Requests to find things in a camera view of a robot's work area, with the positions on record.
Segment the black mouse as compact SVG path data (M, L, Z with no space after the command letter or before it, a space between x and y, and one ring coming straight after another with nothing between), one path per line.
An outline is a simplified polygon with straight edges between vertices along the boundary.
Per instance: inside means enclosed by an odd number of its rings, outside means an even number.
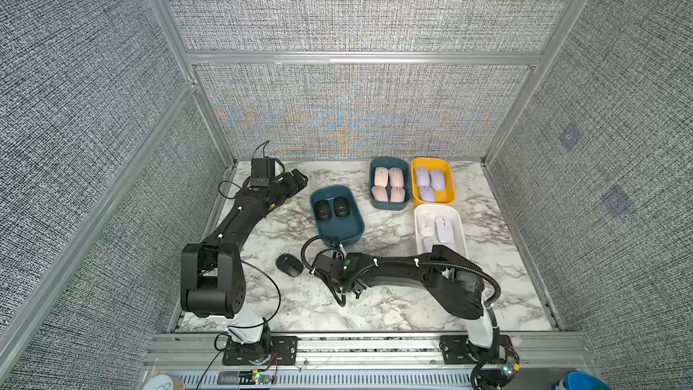
M275 265L282 273L293 278L300 276L304 269L301 260L288 253L279 255L275 261Z
M346 218L350 215L350 203L346 197L340 196L335 198L333 202L335 215L338 218Z
M313 209L317 221L327 221L332 218L330 203L327 200L316 201Z

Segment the teal storage box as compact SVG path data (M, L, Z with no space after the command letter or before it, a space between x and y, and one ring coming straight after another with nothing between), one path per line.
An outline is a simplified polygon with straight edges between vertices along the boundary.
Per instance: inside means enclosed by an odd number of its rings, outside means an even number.
M404 189L406 190L406 201L404 203L391 203L391 202L377 202L372 198L371 195L371 188L374 186L374 171L375 168L378 166L383 166L386 168L392 168L392 167L399 167L402 169L404 172L404 181L405 181L405 186ZM407 162L405 162L402 159L396 158L396 157L390 157L390 156L380 156L380 157L375 157L371 162L370 162L370 167L369 167L369 192L370 192L370 199L372 205L376 209L382 209L383 211L401 211L402 209L405 209L406 206L413 201L413 192L411 191L411 173L410 173L410 166ZM388 186L386 187L387 192L388 192L388 197L390 198L390 190L391 186L388 183Z
M335 215L333 202L337 197L346 197L350 203L350 215L346 218L338 218ZM330 203L332 218L327 221L317 221L313 206L318 200L327 200ZM310 207L318 234L325 237L338 238L344 246L355 245L361 240L365 232L365 222L357 207L355 197L345 185L331 185L314 191L310 195Z

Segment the white mouse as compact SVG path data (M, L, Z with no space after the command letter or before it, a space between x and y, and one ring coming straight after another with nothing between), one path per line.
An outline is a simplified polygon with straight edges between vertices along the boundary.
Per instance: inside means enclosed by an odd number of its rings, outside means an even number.
M432 237L435 234L435 217L431 214L424 213L418 218L417 223L420 234L423 237Z
M433 237L426 237L422 240L422 245L425 253L430 253L433 246L435 245L435 239Z
M447 217L436 217L434 219L436 236L442 245L452 246L455 244L455 231L452 221Z

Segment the peach pink mouse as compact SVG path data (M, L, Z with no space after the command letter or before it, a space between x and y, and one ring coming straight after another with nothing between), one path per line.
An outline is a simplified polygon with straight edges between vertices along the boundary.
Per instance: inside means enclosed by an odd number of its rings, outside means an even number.
M374 186L386 188L389 183L389 169L378 166L374 171Z

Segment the white storage box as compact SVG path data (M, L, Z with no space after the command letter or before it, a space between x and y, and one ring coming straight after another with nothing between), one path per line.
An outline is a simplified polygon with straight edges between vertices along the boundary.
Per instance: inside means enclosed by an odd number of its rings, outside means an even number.
M423 254L424 248L422 245L422 240L426 237L423 237L420 234L419 228L418 228L418 223L417 220L422 216L424 213L431 214L432 216L436 217L447 217L452 221L453 228L455 231L455 244L452 246L447 246L443 245L445 247L450 248L457 254L463 257L468 257L468 251L467 251L467 241L464 233L464 229L462 226L462 220L460 217L460 214L458 211L455 209L445 206L445 205L437 205L437 204L422 204L419 205L415 211L414 211L414 220L415 220L415 238L416 238L416 247L417 247L417 252L419 254ZM440 242L438 242L438 238L436 236L436 229L435 229L435 234L432 236L435 239L435 245L442 245Z

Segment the pink mouse top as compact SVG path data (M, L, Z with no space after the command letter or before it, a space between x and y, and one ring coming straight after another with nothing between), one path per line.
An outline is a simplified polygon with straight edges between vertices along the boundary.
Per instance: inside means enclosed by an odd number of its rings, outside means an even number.
M388 169L389 174L389 185L392 188L401 188L405 186L404 172L399 167L392 167Z

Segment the purple mouse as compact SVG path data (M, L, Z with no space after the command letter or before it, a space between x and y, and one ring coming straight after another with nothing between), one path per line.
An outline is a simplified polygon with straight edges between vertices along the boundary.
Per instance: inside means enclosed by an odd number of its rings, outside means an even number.
M446 184L446 176L444 171L440 169L431 169L429 170L429 175L430 175L430 187L434 191L445 191L447 189L447 184Z
M437 198L436 198L436 191L435 191L435 189L433 189L433 187L431 187L431 186L420 186L420 187L418 188L418 190L419 190L419 193L420 193L420 199L421 199L423 202L434 203L434 202L437 201Z
M431 186L431 174L427 168L416 167L414 169L414 176L418 187L421 188Z

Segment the yellow storage box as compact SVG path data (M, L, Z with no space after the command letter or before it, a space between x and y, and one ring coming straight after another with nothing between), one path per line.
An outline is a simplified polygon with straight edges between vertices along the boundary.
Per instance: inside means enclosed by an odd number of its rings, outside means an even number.
M411 182L416 205L451 205L456 200L451 165L442 159L414 158L411 161Z

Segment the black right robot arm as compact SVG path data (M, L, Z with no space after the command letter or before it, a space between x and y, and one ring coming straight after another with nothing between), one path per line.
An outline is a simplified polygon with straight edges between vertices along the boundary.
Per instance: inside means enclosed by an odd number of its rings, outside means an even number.
M475 350L483 354L498 350L500 329L493 305L501 286L450 247L435 245L417 256L372 256L346 253L335 238L315 236L303 244L300 257L341 307L348 294L358 298L379 286L422 289L448 314L465 321L467 343Z

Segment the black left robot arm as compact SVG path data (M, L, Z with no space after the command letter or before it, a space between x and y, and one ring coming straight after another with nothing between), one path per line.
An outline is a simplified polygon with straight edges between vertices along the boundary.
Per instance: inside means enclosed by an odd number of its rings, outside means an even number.
M244 306L247 280L242 249L254 227L304 190L308 176L286 170L276 158L251 161L251 173L236 187L233 207L204 240L180 255L180 307L198 318L223 316L232 341L256 344L269 333L267 318Z

